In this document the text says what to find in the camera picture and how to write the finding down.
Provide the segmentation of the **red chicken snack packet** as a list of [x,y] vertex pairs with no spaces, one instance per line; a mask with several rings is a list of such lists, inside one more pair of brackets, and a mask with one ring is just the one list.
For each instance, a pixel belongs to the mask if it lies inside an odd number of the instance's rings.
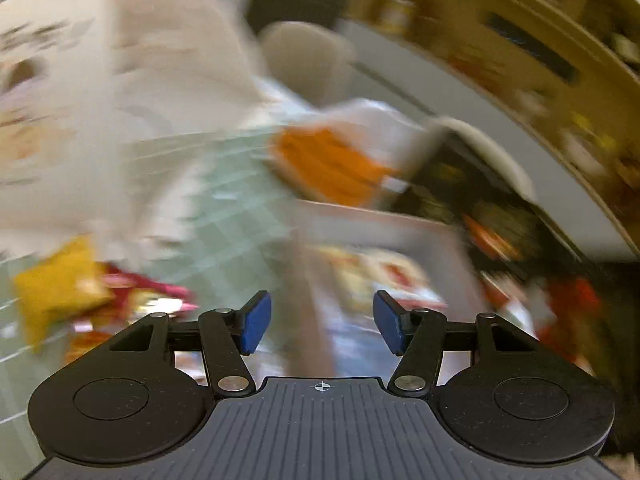
[[115,263],[105,265],[101,280],[112,299],[74,319],[65,365],[145,315],[163,313],[180,318],[198,308],[192,292],[184,286],[158,282],[143,274],[122,270]]

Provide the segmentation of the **yellow snack packet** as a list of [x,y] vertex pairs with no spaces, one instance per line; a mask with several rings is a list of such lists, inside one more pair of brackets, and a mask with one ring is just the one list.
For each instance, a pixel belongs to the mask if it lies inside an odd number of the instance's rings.
[[75,237],[50,257],[12,278],[27,343],[36,351],[56,323],[104,306],[113,294],[88,235]]

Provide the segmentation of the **green checked tablecloth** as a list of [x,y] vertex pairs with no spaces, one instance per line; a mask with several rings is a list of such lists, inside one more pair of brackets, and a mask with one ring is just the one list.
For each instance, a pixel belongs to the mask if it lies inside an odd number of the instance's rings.
[[[201,308],[237,307],[258,289],[270,292],[273,314],[266,336],[247,360],[257,378],[294,375],[302,365],[298,328],[288,314],[288,250],[292,229],[285,216],[293,194],[267,166],[276,130],[231,133],[206,158],[203,191],[186,223],[190,240],[145,261],[144,274],[181,284]],[[30,394],[62,363],[70,326],[55,326],[39,354],[23,336],[11,280],[37,263],[36,255],[1,259],[1,420],[26,415]]]

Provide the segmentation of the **pink cardboard box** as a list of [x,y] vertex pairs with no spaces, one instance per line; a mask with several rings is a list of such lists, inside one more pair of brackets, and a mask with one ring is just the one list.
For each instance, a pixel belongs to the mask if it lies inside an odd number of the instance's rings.
[[374,322],[379,290],[407,310],[430,308],[454,322],[472,322],[486,309],[461,236],[450,226],[306,200],[292,206],[290,220],[296,375],[390,378],[399,360]]

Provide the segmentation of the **red plush toy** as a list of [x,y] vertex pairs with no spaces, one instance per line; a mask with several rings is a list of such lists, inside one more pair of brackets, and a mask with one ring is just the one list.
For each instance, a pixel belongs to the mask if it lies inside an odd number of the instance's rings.
[[535,336],[565,361],[585,361],[586,345],[596,340],[593,326],[602,320],[601,297],[588,278],[575,274],[550,276],[542,290],[549,315],[535,324]]

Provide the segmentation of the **black gold patterned box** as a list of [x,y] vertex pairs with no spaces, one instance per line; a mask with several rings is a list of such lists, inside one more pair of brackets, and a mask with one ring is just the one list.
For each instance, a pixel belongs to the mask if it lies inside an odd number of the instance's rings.
[[509,273],[524,283],[541,254],[530,203],[491,165],[486,145],[455,126],[432,128],[425,155],[390,211],[456,229],[477,271]]

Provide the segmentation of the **orange package in plastic bag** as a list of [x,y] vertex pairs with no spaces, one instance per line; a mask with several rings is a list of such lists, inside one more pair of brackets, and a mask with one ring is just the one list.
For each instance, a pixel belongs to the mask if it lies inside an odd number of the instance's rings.
[[280,127],[268,143],[268,160],[310,200],[367,207],[408,179],[429,143],[427,122],[359,98]]

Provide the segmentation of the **beige chair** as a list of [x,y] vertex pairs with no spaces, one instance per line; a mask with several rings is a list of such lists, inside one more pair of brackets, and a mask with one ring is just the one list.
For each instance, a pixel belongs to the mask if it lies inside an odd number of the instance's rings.
[[275,22],[259,34],[269,73],[302,99],[324,107],[344,98],[357,62],[355,46],[323,26]]

